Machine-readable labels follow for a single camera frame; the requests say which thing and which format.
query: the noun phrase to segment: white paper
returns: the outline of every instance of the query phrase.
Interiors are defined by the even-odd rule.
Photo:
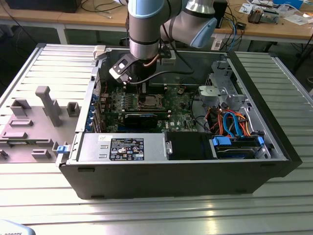
[[[302,16],[298,16],[298,15],[288,16],[288,17],[285,17],[284,19],[297,25],[303,25],[303,24],[308,23],[308,19]]]
[[[239,12],[240,13],[245,13],[245,14],[249,15],[253,6],[256,6],[258,8],[262,8],[262,9],[266,9],[266,7],[264,7],[264,6],[258,6],[258,5],[255,5],[255,4],[243,3],[243,5],[240,8]]]

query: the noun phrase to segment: robotic arm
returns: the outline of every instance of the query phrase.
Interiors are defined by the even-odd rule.
[[[114,64],[110,74],[124,84],[131,82],[131,74],[136,74],[139,81],[153,74],[159,57],[160,38],[163,41],[177,40],[197,48],[205,46],[217,23],[213,2],[129,0],[130,54]]]

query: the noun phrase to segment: motherboard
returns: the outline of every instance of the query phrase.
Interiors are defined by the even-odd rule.
[[[190,107],[194,91],[167,86],[162,94],[129,93],[117,87],[101,96],[101,119],[107,133],[197,131]]]

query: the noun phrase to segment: white sticker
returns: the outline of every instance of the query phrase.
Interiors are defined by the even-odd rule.
[[[111,141],[112,138],[113,138],[113,136],[100,135],[100,136],[98,136],[98,141]]]

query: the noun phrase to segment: gray plastic part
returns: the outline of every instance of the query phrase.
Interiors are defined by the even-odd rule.
[[[34,106],[31,109],[26,109],[27,118],[33,121],[32,126],[11,126],[11,120],[16,120],[17,117],[13,114],[6,126],[4,132],[26,132],[27,139],[0,139],[0,149],[3,149],[10,156],[6,160],[0,158],[0,163],[51,163],[56,161],[56,156],[53,154],[52,147],[40,147],[36,144],[37,141],[47,141],[49,139],[60,144],[64,142],[72,143],[75,135],[77,117],[68,117],[66,106],[60,107],[59,115],[62,121],[62,127],[56,128],[52,125],[50,119],[43,112],[42,106]],[[50,159],[34,159],[31,155],[33,149],[48,149],[51,153]]]
[[[11,148],[11,145],[8,143],[8,141],[0,141],[0,147],[1,148],[5,148],[5,147]]]
[[[67,104],[67,113],[68,116],[71,117],[79,117],[80,108],[77,102],[69,102]]]
[[[26,132],[5,132],[2,135],[2,138],[8,139],[26,139],[27,133]]]
[[[7,156],[8,154],[3,149],[0,149],[0,157],[2,157],[3,159],[6,159]]]
[[[60,126],[62,122],[59,118],[59,110],[54,106],[53,101],[49,96],[49,92],[50,88],[48,86],[38,86],[35,94],[42,100],[53,126]]]
[[[9,124],[10,126],[32,126],[33,122],[31,119],[18,119],[18,120],[11,120]]]
[[[58,101],[56,99],[53,99],[52,102],[53,102],[53,106],[54,106],[55,110],[58,112],[58,115],[60,115],[61,109],[60,109],[60,106],[58,104]],[[43,111],[44,111],[46,116],[49,116],[49,114],[47,113],[45,107],[43,107]]]
[[[36,144],[39,147],[52,147],[54,143],[53,143],[52,139],[49,139],[46,141],[36,141]]]
[[[52,146],[52,152],[54,153],[56,157],[58,156],[58,153],[57,153],[58,147],[59,147],[59,144],[55,141],[54,145]]]
[[[33,152],[31,153],[31,155],[35,158],[35,159],[46,159],[46,158],[51,158],[50,153],[48,152],[47,149],[33,149]]]
[[[31,109],[31,107],[27,103],[27,100],[25,99],[16,99],[10,108],[14,115],[17,116],[17,118],[19,118],[20,116],[26,117],[27,115],[24,109]]]

